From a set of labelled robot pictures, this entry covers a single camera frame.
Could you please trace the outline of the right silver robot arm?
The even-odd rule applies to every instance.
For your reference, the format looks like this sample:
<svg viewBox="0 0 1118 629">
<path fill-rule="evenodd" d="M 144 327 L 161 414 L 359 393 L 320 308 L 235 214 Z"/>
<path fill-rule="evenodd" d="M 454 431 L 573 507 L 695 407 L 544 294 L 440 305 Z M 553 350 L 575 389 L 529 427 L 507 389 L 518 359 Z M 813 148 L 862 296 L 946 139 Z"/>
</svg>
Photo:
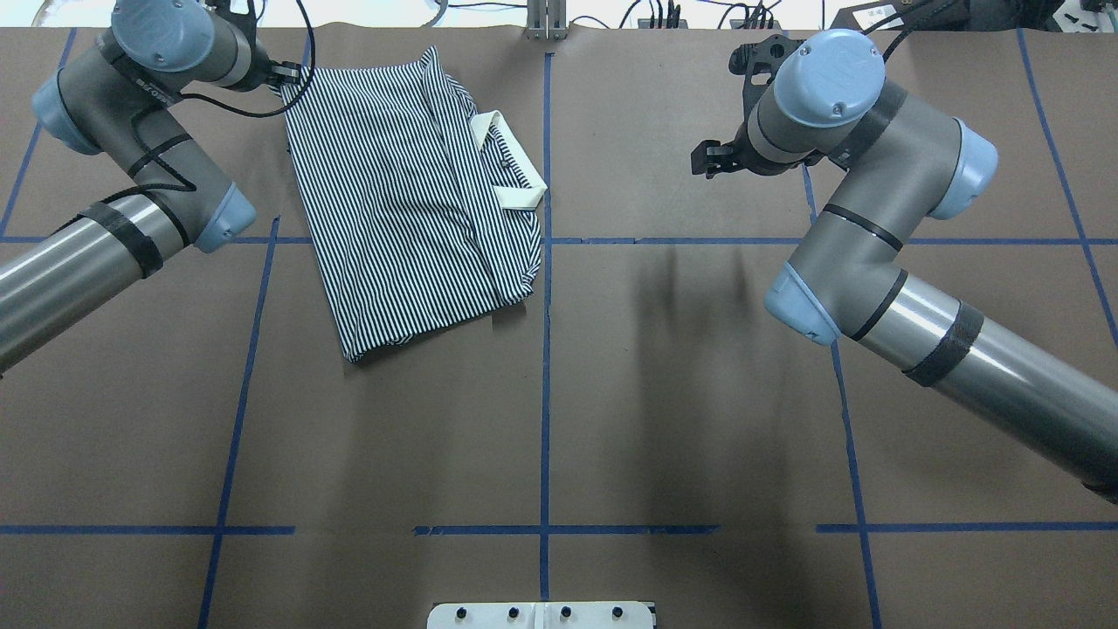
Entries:
<svg viewBox="0 0 1118 629">
<path fill-rule="evenodd" d="M 958 218 L 989 188 L 991 140 L 891 79 L 863 31 L 775 34 L 736 47 L 727 67 L 742 120 L 735 139 L 697 144 L 697 177 L 818 161 L 843 174 L 775 275 L 768 314 L 818 345 L 866 347 L 1115 502 L 1114 387 L 906 267 L 925 223 Z"/>
</svg>

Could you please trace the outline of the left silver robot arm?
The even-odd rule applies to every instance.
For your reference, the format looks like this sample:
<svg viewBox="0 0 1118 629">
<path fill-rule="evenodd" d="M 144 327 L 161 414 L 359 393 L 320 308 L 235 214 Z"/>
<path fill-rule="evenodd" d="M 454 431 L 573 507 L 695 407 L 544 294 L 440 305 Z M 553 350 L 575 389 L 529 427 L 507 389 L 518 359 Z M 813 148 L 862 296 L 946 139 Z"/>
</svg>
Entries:
<svg viewBox="0 0 1118 629">
<path fill-rule="evenodd" d="M 108 28 L 79 59 L 35 92 L 53 139 L 77 154 L 111 158 L 131 187 L 77 211 L 3 266 L 3 370 L 17 365 L 184 248 L 215 252 L 255 223 L 247 196 L 172 115 L 203 101 L 196 82 L 246 93 L 291 88 L 303 99 L 316 59 L 272 59 L 249 4 L 117 1 Z"/>
</svg>

